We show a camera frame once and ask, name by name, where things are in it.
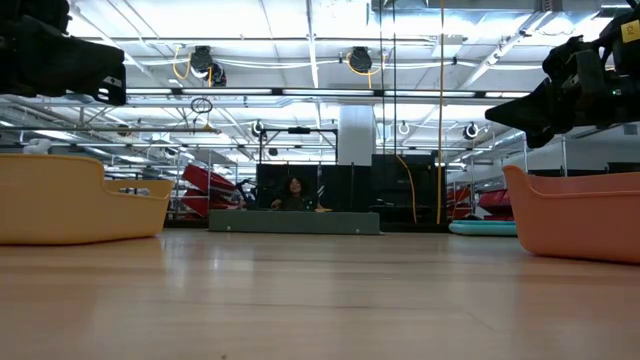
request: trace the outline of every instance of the yellow hose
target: yellow hose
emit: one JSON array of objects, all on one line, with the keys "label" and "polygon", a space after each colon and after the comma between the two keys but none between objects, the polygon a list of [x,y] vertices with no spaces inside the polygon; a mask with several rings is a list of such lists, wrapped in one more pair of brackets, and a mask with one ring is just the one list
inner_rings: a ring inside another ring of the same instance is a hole
[{"label": "yellow hose", "polygon": [[438,117],[438,217],[436,224],[440,225],[440,216],[442,215],[442,107],[444,98],[444,0],[440,0],[440,22],[442,30],[440,31],[440,109]]},{"label": "yellow hose", "polygon": [[398,154],[396,154],[396,157],[398,158],[398,160],[400,160],[400,163],[402,163],[404,168],[407,169],[407,174],[409,174],[409,184],[411,185],[411,208],[413,209],[413,223],[417,224],[418,217],[416,216],[416,189],[413,186],[413,177],[411,176],[411,170],[409,170],[407,163],[405,163]]}]

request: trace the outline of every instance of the white wall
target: white wall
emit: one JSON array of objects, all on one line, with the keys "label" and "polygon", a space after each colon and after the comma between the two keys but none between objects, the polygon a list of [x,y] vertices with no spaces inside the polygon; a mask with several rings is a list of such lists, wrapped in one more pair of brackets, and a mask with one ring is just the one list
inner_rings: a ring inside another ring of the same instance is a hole
[{"label": "white wall", "polygon": [[[529,170],[560,169],[562,166],[562,148],[560,143],[547,145],[532,150],[528,154]],[[516,165],[524,169],[524,154],[519,153],[503,160],[503,165]],[[471,181],[471,169],[466,172],[455,172],[448,175],[447,181]],[[493,165],[475,165],[475,181],[490,179],[502,175],[500,160],[494,160]]]},{"label": "white wall", "polygon": [[637,143],[591,142],[587,139],[567,142],[569,169],[603,170],[609,162],[640,163],[640,138]]},{"label": "white wall", "polygon": [[[572,140],[567,139],[567,164],[569,169],[576,170],[604,170],[609,162],[640,163],[640,136],[624,136],[622,129],[612,129],[593,137]],[[529,170],[560,169],[562,166],[562,145],[560,142],[547,145],[541,149],[529,152]],[[516,165],[524,170],[524,155],[522,153],[504,159],[504,165]],[[470,181],[471,172],[451,173],[448,182]],[[502,175],[500,159],[494,164],[476,165],[475,180],[494,178]]]}]

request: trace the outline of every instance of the woman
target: woman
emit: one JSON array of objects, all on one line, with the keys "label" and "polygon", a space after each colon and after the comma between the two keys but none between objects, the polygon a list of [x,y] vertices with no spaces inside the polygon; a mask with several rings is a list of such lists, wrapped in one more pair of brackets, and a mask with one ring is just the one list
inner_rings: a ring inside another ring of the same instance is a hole
[{"label": "woman", "polygon": [[307,211],[322,209],[313,198],[305,196],[303,182],[296,177],[290,177],[285,182],[282,196],[271,203],[272,208],[282,211]]}]

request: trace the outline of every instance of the yellow label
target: yellow label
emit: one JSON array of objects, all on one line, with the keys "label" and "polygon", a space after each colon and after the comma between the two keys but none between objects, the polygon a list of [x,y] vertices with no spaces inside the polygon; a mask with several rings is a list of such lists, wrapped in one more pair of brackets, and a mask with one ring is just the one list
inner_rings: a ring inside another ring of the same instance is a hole
[{"label": "yellow label", "polygon": [[636,40],[640,40],[640,21],[635,20],[630,23],[623,24],[622,30],[622,42],[628,43]]}]

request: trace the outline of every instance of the wooden floor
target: wooden floor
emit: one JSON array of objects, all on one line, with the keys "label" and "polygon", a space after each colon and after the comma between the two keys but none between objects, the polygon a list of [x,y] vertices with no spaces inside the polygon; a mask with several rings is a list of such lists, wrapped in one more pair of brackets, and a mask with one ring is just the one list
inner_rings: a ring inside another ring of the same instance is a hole
[{"label": "wooden floor", "polygon": [[640,358],[640,268],[516,239],[211,234],[0,247],[2,359]]}]

